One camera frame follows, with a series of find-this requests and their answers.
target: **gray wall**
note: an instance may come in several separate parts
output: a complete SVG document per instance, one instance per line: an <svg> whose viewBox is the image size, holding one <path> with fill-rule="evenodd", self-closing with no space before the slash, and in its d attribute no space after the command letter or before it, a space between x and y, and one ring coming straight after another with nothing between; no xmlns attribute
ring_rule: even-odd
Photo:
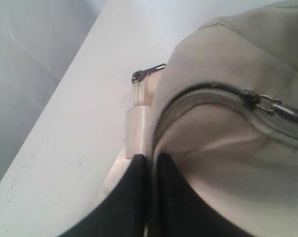
<svg viewBox="0 0 298 237"><path fill-rule="evenodd" d="M0 180L105 0L0 0Z"/></svg>

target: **metal zipper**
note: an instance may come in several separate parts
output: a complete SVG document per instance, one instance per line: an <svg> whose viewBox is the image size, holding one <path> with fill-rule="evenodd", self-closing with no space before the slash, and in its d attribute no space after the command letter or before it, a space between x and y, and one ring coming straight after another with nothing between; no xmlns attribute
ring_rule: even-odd
<svg viewBox="0 0 298 237"><path fill-rule="evenodd" d="M278 116L281 119L288 121L292 124L298 126L298 109L291 106L284 105L281 100L271 98L267 95L259 95L254 91L239 89L234 86L220 83L220 82L204 82L198 85L195 85L189 89L186 89L175 96L163 109L159 119L153 124L153 130L149 138L150 142L150 151L149 157L153 157L154 145L155 145L155 133L157 127L160 125L159 121L163 118L169 111L169 108L176 106L176 104L189 97L190 95L199 94L202 91L213 91L214 94L218 92L228 93L234 98L237 98L238 101L243 103L243 106L251 111L258 109L268 115L269 117Z"/></svg>
<svg viewBox="0 0 298 237"><path fill-rule="evenodd" d="M135 73L132 74L131 82L132 82L132 84L141 82L147 75L150 75L152 73L163 70L163 69L165 69L165 67L166 67L166 64L163 63L163 64L157 65L155 67L152 67L152 68L149 68L146 70L136 71Z"/></svg>

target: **white table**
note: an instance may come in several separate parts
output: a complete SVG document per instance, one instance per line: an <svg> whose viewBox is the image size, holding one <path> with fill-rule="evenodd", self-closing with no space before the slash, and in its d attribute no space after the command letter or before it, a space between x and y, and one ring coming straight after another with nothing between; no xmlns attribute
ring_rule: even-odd
<svg viewBox="0 0 298 237"><path fill-rule="evenodd" d="M271 2L109 0L0 184L0 237L54 237L88 214L124 147L131 74L209 18Z"/></svg>

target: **white surface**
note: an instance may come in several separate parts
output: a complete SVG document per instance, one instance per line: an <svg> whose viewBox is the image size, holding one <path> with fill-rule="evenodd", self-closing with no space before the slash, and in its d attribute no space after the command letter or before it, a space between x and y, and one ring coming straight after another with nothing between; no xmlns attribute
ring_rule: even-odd
<svg viewBox="0 0 298 237"><path fill-rule="evenodd" d="M54 237L85 216L124 146L130 75L209 18L270 2L109 0L0 184L0 237Z"/></svg>
<svg viewBox="0 0 298 237"><path fill-rule="evenodd" d="M104 3L86 1L0 0L0 180Z"/></svg>

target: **zipper pull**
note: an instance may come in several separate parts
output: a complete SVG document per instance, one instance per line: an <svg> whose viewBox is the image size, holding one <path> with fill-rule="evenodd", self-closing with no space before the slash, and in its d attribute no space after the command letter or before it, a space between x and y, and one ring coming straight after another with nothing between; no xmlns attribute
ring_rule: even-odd
<svg viewBox="0 0 298 237"><path fill-rule="evenodd" d="M298 109L283 105L281 100L267 95L259 95L250 90L243 90L241 97L251 110L258 108L270 116L278 115L289 122L298 123Z"/></svg>
<svg viewBox="0 0 298 237"><path fill-rule="evenodd" d="M136 71L135 73L132 74L131 82L132 82L132 84L140 82L147 75L155 73L155 72L160 71L160 70L163 70L163 69L165 69L165 67L166 67L166 64L163 63L163 64L157 65L155 67L149 68L147 70Z"/></svg>

